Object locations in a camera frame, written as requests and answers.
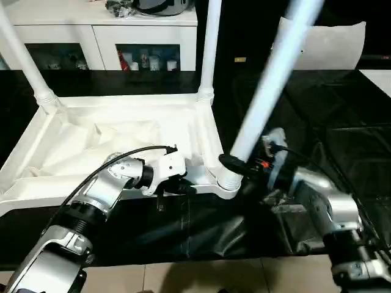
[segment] white tray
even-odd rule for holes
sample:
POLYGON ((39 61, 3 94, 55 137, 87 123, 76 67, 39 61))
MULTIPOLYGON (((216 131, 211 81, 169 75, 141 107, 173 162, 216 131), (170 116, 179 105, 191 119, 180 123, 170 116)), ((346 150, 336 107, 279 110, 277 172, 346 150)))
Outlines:
MULTIPOLYGON (((39 108, 0 170, 0 216, 11 209, 59 205, 115 152, 176 145, 187 166, 214 173, 222 147, 209 101, 197 94, 60 98, 39 108)), ((147 162, 163 151, 135 155, 147 162)))

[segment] black surface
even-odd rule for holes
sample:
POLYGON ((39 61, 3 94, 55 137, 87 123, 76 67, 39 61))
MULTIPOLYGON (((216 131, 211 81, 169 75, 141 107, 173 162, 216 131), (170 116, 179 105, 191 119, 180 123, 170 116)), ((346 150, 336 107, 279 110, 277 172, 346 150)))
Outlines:
MULTIPOLYGON (((192 73, 121 71, 45 73, 59 96, 196 92, 192 73)), ((215 82, 213 110, 228 151, 248 108, 258 76, 237 74, 215 82)), ((1 155, 7 157, 36 110, 21 73, 1 73, 8 95, 1 109, 1 155)), ((290 148, 324 167, 343 190, 353 190, 376 231, 391 243, 391 99, 358 71, 297 71, 274 109, 268 129, 283 127, 290 148)), ((287 164, 301 164, 288 157, 287 164)), ((158 212, 153 198, 122 201, 95 246, 97 266, 200 259, 323 253, 307 213, 292 198, 212 195, 170 197, 158 212)), ((14 269, 35 244, 54 208, 9 212, 0 219, 0 269, 14 269)))

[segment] cabinet door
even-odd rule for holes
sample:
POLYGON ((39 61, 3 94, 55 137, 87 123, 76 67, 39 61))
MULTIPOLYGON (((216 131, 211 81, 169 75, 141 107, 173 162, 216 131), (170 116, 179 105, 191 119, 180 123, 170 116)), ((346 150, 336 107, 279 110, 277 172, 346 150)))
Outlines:
MULTIPOLYGON (((91 26, 15 26, 39 69, 104 70, 91 26)), ((19 60, 0 36, 0 52, 10 69, 20 70, 19 60)))
POLYGON ((195 26, 93 26, 107 70, 196 70, 195 26))
POLYGON ((7 62, 5 62, 4 58, 0 54, 0 70, 9 70, 10 68, 7 65, 7 62))

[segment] red object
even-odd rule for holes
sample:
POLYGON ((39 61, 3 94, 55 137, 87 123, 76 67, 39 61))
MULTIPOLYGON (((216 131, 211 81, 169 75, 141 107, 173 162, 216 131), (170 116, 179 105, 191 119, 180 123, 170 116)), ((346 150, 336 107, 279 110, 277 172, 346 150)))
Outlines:
POLYGON ((125 61, 125 59, 122 56, 122 52, 119 50, 118 50, 118 57, 120 59, 121 69, 123 71, 130 71, 128 62, 125 61))

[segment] white cabinet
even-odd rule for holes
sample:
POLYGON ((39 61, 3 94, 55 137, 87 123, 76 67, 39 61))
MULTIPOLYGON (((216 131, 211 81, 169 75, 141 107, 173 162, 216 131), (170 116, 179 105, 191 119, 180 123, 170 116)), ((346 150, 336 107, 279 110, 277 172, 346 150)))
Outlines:
MULTIPOLYGON (((89 25, 15 26, 39 69, 76 69, 83 63, 91 70, 104 70, 99 48, 89 25)), ((0 52, 13 70, 21 69, 7 42, 0 38, 0 52)))
POLYGON ((158 70, 167 70, 173 61, 178 70, 196 70, 195 26, 93 26, 93 31, 107 70, 121 70, 122 58, 137 62, 140 70, 152 70, 151 56, 157 58, 158 70))
MULTIPOLYGON (((167 70, 168 62, 170 69, 196 69, 195 9, 127 18, 114 17, 104 1, 16 0, 5 9, 39 69, 121 70, 137 62, 140 70, 150 70, 141 59, 151 57, 160 70, 167 70)), ((0 53, 10 69, 21 69, 1 35, 0 53)))

